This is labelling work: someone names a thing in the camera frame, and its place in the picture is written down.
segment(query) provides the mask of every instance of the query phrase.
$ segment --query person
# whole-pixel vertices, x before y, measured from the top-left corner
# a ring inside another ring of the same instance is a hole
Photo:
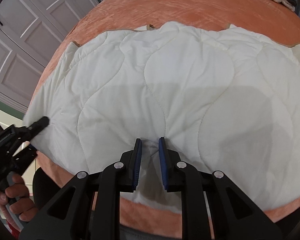
[[[14,174],[12,181],[15,183],[14,185],[8,187],[5,192],[0,191],[0,210],[11,227],[20,232],[20,228],[16,225],[5,206],[8,203],[8,198],[21,197],[10,206],[10,211],[13,214],[20,214],[19,218],[22,221],[29,222],[39,210],[29,197],[29,190],[23,178],[18,174]]]

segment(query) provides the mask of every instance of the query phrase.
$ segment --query red sleeve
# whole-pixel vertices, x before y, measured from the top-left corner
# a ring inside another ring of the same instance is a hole
[[[11,234],[13,235],[13,237],[15,238],[15,239],[19,239],[19,234],[20,234],[20,232],[18,231],[18,230],[16,230],[12,225],[10,225],[9,223],[8,223],[8,226],[10,227],[10,229],[11,229]]]

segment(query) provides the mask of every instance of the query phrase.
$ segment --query fingernail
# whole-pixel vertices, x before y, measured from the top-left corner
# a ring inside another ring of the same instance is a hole
[[[2,200],[6,200],[6,197],[7,197],[7,196],[6,196],[4,193],[1,193],[1,194],[0,194],[0,198],[1,198]]]

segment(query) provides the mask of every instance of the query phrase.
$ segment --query green wall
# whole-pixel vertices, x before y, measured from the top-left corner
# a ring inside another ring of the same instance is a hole
[[[18,119],[21,119],[21,120],[23,119],[23,116],[25,115],[24,113],[19,112],[16,109],[13,109],[12,107],[7,106],[6,104],[4,104],[2,102],[0,102],[0,110],[18,118]]]

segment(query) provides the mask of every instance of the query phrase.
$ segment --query bed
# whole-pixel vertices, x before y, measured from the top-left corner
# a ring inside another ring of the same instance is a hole
[[[264,34],[284,45],[300,43],[300,19],[283,5],[271,0],[104,0],[61,43],[45,68],[36,91],[53,72],[71,41],[82,45],[106,30],[135,29],[148,24],[158,28],[168,21],[213,31],[234,24]],[[38,162],[60,187],[72,177],[72,174],[41,153]],[[268,210],[266,214],[273,221],[278,221],[299,207],[300,198]],[[120,223],[162,236],[181,238],[182,234],[181,215],[155,210],[123,198],[120,202]]]

